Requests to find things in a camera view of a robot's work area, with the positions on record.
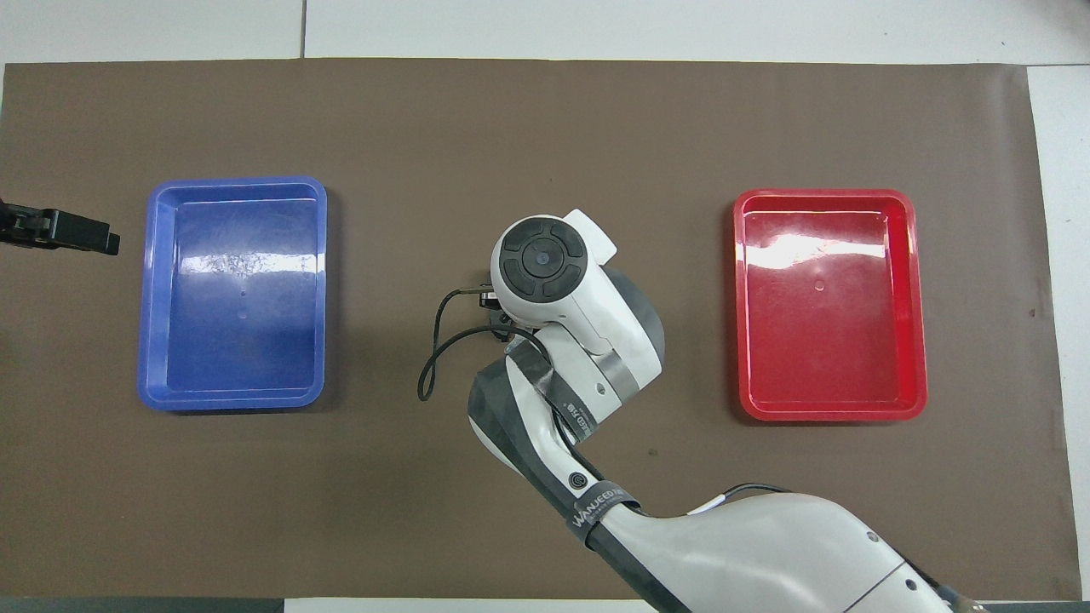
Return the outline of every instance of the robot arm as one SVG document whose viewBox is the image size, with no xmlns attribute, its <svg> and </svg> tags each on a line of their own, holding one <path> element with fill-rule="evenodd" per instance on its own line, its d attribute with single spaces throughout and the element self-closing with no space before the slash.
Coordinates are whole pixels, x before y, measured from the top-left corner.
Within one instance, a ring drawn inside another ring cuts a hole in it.
<svg viewBox="0 0 1090 613">
<path fill-rule="evenodd" d="M 529 217 L 496 243 L 500 305 L 541 328 L 550 362 L 518 339 L 480 372 L 469 417 L 489 452 L 656 610 L 949 612 L 905 560 L 832 502 L 777 493 L 655 518 L 582 459 L 573 445 L 663 364 L 654 309 L 603 266 L 615 252 L 579 211 Z"/>
</svg>

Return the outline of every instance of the black tape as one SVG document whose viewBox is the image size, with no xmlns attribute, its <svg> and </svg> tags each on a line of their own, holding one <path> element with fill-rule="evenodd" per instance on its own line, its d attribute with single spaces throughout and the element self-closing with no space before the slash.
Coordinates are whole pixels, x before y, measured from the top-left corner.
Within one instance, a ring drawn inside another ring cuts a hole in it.
<svg viewBox="0 0 1090 613">
<path fill-rule="evenodd" d="M 640 503 L 620 485 L 613 481 L 598 481 L 576 501 L 571 517 L 568 518 L 568 529 L 589 548 L 586 538 L 591 534 L 591 530 L 602 521 L 607 510 L 621 503 L 628 503 L 633 507 L 640 506 Z"/>
<path fill-rule="evenodd" d="M 567 519 L 571 517 L 576 496 L 567 484 L 557 480 L 534 452 L 514 401 L 505 361 L 506 359 L 500 359 L 493 362 L 473 380 L 470 418 L 526 481 Z M 689 609 L 620 544 L 605 526 L 598 525 L 592 530 L 584 544 L 601 555 L 655 611 L 689 613 Z"/>
<path fill-rule="evenodd" d="M 507 354 L 514 360 L 514 365 L 519 366 L 545 401 L 560 414 L 568 430 L 576 435 L 576 442 L 582 443 L 598 429 L 598 421 L 594 419 L 579 394 L 576 394 L 576 390 L 553 369 L 552 364 L 545 361 L 533 345 L 520 340 L 509 348 Z"/>
</svg>

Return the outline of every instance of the wire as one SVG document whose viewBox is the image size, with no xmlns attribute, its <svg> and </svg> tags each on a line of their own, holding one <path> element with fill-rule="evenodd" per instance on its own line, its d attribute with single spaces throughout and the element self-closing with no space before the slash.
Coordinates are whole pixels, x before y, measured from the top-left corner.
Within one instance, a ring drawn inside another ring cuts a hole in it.
<svg viewBox="0 0 1090 613">
<path fill-rule="evenodd" d="M 574 443 L 568 440 L 568 429 L 565 428 L 564 422 L 560 421 L 560 411 L 556 409 L 553 409 L 553 425 L 556 426 L 556 433 L 560 436 L 560 441 L 564 441 L 564 446 L 568 448 L 568 453 L 571 454 L 571 457 L 574 458 L 576 461 L 578 461 L 584 469 L 586 469 L 586 472 L 590 472 L 591 477 L 597 479 L 598 481 L 605 481 L 605 476 L 598 472 L 598 469 L 594 468 L 593 464 L 586 461 L 583 454 L 579 453 L 579 449 L 576 448 Z"/>
<path fill-rule="evenodd" d="M 451 291 L 446 297 L 444 297 L 443 300 L 439 301 L 439 308 L 435 310 L 435 327 L 432 328 L 432 356 L 433 357 L 435 357 L 435 352 L 436 352 L 436 350 L 439 347 L 439 325 L 443 322 L 443 310 L 447 308 L 447 303 L 450 302 L 450 300 L 453 297 L 456 297 L 456 296 L 487 293 L 489 291 L 492 291 L 492 286 L 489 286 L 489 285 L 483 285 L 481 287 L 464 287 L 464 288 L 460 288 L 460 289 L 456 289 L 456 290 Z M 421 400 L 427 400 L 428 398 L 431 398 L 432 397 L 432 392 L 435 390 L 435 377 L 437 376 L 437 372 L 436 372 L 436 368 L 435 368 L 434 363 L 432 364 L 432 373 L 431 374 L 432 374 L 431 380 L 427 382 L 427 392 L 425 392 L 422 395 L 421 394 L 421 387 L 419 385 L 416 387 L 416 397 L 419 397 Z"/>
<path fill-rule="evenodd" d="M 764 490 L 766 492 L 774 492 L 777 494 L 788 494 L 791 492 L 786 488 L 780 488 L 779 485 L 770 485 L 768 483 L 752 483 L 752 482 L 739 483 L 734 488 L 728 488 L 727 491 L 716 495 L 714 498 L 690 510 L 686 515 L 697 515 L 698 513 L 704 513 L 705 510 L 711 510 L 719 505 L 726 504 L 726 502 L 730 500 L 730 496 L 734 496 L 735 494 L 739 492 L 744 492 L 747 490 Z"/>
<path fill-rule="evenodd" d="M 473 336 L 474 334 L 481 334 L 483 332 L 507 332 L 519 335 L 522 338 L 529 340 L 531 344 L 533 344 L 533 346 L 538 351 L 541 351 L 542 356 L 545 357 L 545 360 L 549 361 L 548 349 L 545 349 L 545 345 L 542 344 L 542 341 L 536 336 L 530 334 L 529 332 L 522 328 L 517 328 L 514 326 L 505 326 L 500 324 L 493 324 L 487 326 L 477 326 L 475 328 L 463 329 L 462 332 L 448 338 L 446 342 L 436 348 L 435 351 L 432 351 L 432 357 L 428 358 L 426 362 L 424 362 L 424 370 L 420 371 L 420 378 L 416 380 L 416 397 L 420 398 L 421 401 L 427 401 L 427 399 L 432 397 L 432 392 L 435 389 L 435 362 L 436 360 L 439 359 L 439 356 L 441 356 L 443 352 L 446 351 L 447 349 L 450 349 L 451 345 L 458 342 L 459 340 L 465 338 L 467 336 Z M 427 384 L 427 388 L 425 389 L 424 381 L 427 378 L 427 375 L 429 373 L 432 377 Z"/>
<path fill-rule="evenodd" d="M 443 300 L 439 301 L 439 308 L 436 309 L 435 311 L 435 327 L 432 329 L 432 356 L 427 359 L 426 362 L 424 362 L 424 368 L 423 370 L 420 371 L 420 378 L 416 380 L 416 397 L 420 398 L 422 402 L 426 402 L 432 397 L 432 394 L 435 392 L 435 378 L 437 376 L 436 362 L 439 360 L 439 356 L 441 356 L 443 352 L 449 349 L 450 346 L 452 346 L 453 344 L 474 334 L 481 334 L 484 332 L 507 332 L 510 334 L 521 336 L 522 338 L 525 338 L 531 344 L 533 344 L 534 348 L 536 348 L 537 351 L 540 351 L 541 354 L 545 358 L 545 361 L 552 365 L 553 361 L 549 359 L 548 349 L 545 348 L 545 345 L 541 341 L 541 339 L 538 339 L 533 334 L 514 326 L 508 326 L 502 324 L 477 326 L 462 330 L 456 334 L 455 336 L 448 338 L 446 342 L 444 342 L 443 345 L 439 345 L 439 327 L 443 322 L 443 311 L 447 308 L 447 303 L 450 302 L 456 296 L 487 293 L 492 290 L 493 290 L 492 286 L 487 285 L 474 288 L 456 289 L 450 293 L 448 293 L 447 296 L 445 296 Z M 598 469 L 594 468 L 594 466 L 591 462 L 586 461 L 586 458 L 584 458 L 583 455 L 580 454 L 578 449 L 576 449 L 576 445 L 568 440 L 567 428 L 565 428 L 561 421 L 560 412 L 556 408 L 553 407 L 550 408 L 553 412 L 553 423 L 556 426 L 557 435 L 560 437 L 560 441 L 564 442 L 564 446 L 568 448 L 568 453 L 570 453 L 571 457 L 574 458 L 576 461 L 578 461 L 580 465 L 582 465 L 582 467 L 586 469 L 586 471 L 591 473 L 592 477 L 594 477 L 598 481 L 605 481 L 605 477 L 603 477 L 603 474 L 598 472 Z"/>
<path fill-rule="evenodd" d="M 730 500 L 730 496 L 737 494 L 738 492 L 744 492 L 746 490 L 764 490 L 765 492 L 774 492 L 776 494 L 789 494 L 790 490 L 786 488 L 780 488 L 779 485 L 770 485 L 768 483 L 739 483 L 734 488 L 730 488 L 726 492 L 723 492 L 723 502 Z"/>
<path fill-rule="evenodd" d="M 916 565 L 916 563 L 913 563 L 911 560 L 909 560 L 908 556 L 906 556 L 904 553 L 900 553 L 900 551 L 897 550 L 897 548 L 895 548 L 893 545 L 889 545 L 889 548 L 894 551 L 894 553 L 896 553 L 897 555 L 899 555 L 901 557 L 901 560 L 904 560 L 906 563 L 908 563 L 908 565 L 912 568 L 912 570 L 916 570 L 916 574 L 919 575 L 920 578 L 923 579 L 929 586 L 931 586 L 931 589 L 937 590 L 938 588 L 943 587 L 938 581 L 936 581 L 934 579 L 934 577 L 932 577 L 931 575 L 928 575 L 927 573 L 924 573 L 923 568 L 920 568 L 919 566 Z"/>
</svg>

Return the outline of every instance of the plastic tray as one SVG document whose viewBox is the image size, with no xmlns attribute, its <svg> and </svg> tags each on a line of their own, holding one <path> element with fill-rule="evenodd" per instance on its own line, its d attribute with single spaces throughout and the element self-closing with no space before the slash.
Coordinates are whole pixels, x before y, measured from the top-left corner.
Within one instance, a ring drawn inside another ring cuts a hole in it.
<svg viewBox="0 0 1090 613">
<path fill-rule="evenodd" d="M 751 416 L 873 421 L 923 410 L 916 215 L 904 194 L 747 192 L 732 242 L 739 386 Z"/>
<path fill-rule="evenodd" d="M 164 411 L 322 393 L 326 191 L 310 177 L 171 181 L 148 200 L 137 387 Z"/>
</svg>

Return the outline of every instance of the brown mat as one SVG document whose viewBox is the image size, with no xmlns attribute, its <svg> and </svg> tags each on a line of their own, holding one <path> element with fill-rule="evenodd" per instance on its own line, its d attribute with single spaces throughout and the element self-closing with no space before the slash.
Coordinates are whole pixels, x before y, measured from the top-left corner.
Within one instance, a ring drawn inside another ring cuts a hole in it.
<svg viewBox="0 0 1090 613">
<path fill-rule="evenodd" d="M 294 414 L 143 406 L 152 189 L 289 173 L 330 193 L 325 394 Z M 767 426 L 729 408 L 720 218 L 762 187 L 912 199 L 920 418 Z M 3 593 L 633 597 L 470 431 L 469 385 L 498 344 L 464 341 L 433 401 L 414 395 L 439 298 L 482 280 L 509 223 L 578 206 L 666 324 L 665 374 L 585 445 L 650 513 L 779 483 L 839 502 L 966 593 L 1079 596 L 1021 68 L 12 65 L 0 189 L 122 237 L 116 259 L 0 247 Z M 472 302 L 452 305 L 448 333 L 481 323 Z"/>
</svg>

